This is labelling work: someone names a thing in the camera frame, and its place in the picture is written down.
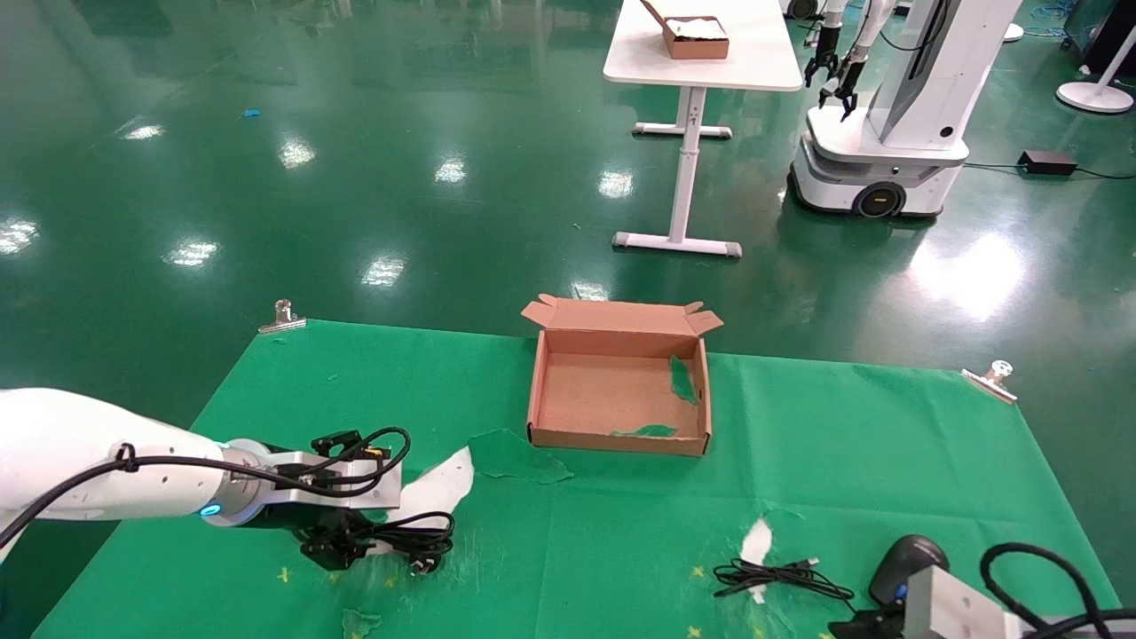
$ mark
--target open cardboard box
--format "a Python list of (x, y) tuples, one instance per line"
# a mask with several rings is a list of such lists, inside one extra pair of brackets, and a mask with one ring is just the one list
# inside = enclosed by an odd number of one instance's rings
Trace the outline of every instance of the open cardboard box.
[[(720, 326), (721, 320), (709, 310), (699, 312), (701, 307), (700, 301), (665, 306), (548, 294), (531, 302), (521, 315), (543, 330), (528, 404), (529, 441), (560, 448), (705, 454), (710, 381), (701, 335)], [(688, 371), (695, 403), (676, 391), (674, 371), (684, 375)]]
[(667, 20), (712, 20), (718, 23), (718, 27), (721, 28), (722, 33), (726, 30), (722, 28), (721, 23), (715, 16), (676, 16), (666, 15), (667, 10), (660, 6), (657, 6), (652, 0), (642, 0), (646, 10), (654, 16), (654, 19), (662, 26), (662, 40), (667, 44), (667, 52), (675, 60), (721, 60), (725, 59), (729, 53), (729, 38), (724, 38), (721, 40), (687, 40), (679, 38), (675, 33)]

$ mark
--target green mat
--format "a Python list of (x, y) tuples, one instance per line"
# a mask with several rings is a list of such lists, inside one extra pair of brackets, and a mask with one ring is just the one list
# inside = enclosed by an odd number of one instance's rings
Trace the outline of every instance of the green mat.
[[(533, 340), (331, 322), (277, 339), (253, 340), (197, 432), (306, 447), (399, 424), (414, 435), (408, 476), (476, 435), (524, 434)], [(884, 551), (911, 532), (942, 543), (971, 584), (988, 546), (1039, 543), (1078, 565), (1102, 606), (1118, 604), (1018, 408), (954, 372), (709, 364), (703, 458), (543, 449), (550, 459), (501, 433), (476, 440), (510, 456), (494, 462), (498, 476), (475, 476), (434, 574), (411, 576), (399, 557), (328, 574), (282, 531), (124, 522), (35, 637), (815, 639), (847, 619), (838, 601), (791, 588), (770, 587), (761, 605), (711, 597), (711, 569), (760, 515), (767, 563), (817, 556), (858, 606)], [(534, 467), (518, 468), (526, 459)], [(1081, 612), (1047, 565), (1009, 557), (996, 573), (1042, 614)]]

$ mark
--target green paper scrap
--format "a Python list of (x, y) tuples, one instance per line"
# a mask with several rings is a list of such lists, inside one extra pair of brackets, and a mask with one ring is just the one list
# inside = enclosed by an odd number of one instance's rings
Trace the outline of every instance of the green paper scrap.
[(691, 404), (699, 403), (699, 396), (694, 392), (694, 382), (691, 381), (690, 370), (686, 368), (686, 364), (682, 359), (674, 355), (670, 356), (670, 390)]
[(667, 424), (648, 424), (637, 431), (611, 431), (615, 437), (671, 437), (675, 429)]
[(575, 476), (560, 459), (506, 429), (469, 438), (469, 455), (477, 473), (487, 478), (516, 478), (549, 484)]
[(343, 609), (343, 639), (364, 639), (382, 623), (378, 615), (368, 615), (351, 608)]

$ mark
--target table foot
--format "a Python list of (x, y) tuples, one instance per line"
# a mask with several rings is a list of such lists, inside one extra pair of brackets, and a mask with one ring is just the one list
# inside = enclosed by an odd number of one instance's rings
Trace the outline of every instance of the table foot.
[(737, 242), (693, 240), (691, 238), (686, 238), (680, 242), (673, 242), (670, 238), (666, 235), (644, 235), (643, 233), (616, 233), (616, 236), (611, 239), (611, 246), (742, 257), (742, 244)]
[[(650, 135), (682, 135), (686, 133), (686, 127), (678, 126), (677, 124), (636, 122), (634, 131), (635, 133), (646, 133)], [(730, 131), (728, 126), (703, 126), (699, 131), (699, 135), (702, 138), (721, 138), (722, 140), (729, 140), (734, 136), (734, 132)]]

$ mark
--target box flap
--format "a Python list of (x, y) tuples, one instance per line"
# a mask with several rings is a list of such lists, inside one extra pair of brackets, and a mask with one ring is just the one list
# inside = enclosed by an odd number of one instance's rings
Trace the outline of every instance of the box flap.
[(721, 326), (709, 310), (695, 313), (702, 302), (684, 306), (632, 304), (556, 298), (541, 294), (520, 314), (550, 330), (619, 331), (699, 337)]
[(646, 10), (651, 13), (651, 16), (654, 17), (654, 20), (659, 23), (659, 26), (667, 28), (667, 20), (662, 17), (662, 13), (659, 11), (659, 8), (654, 6), (654, 2), (651, 0), (642, 0), (642, 2), (643, 6), (646, 7)]

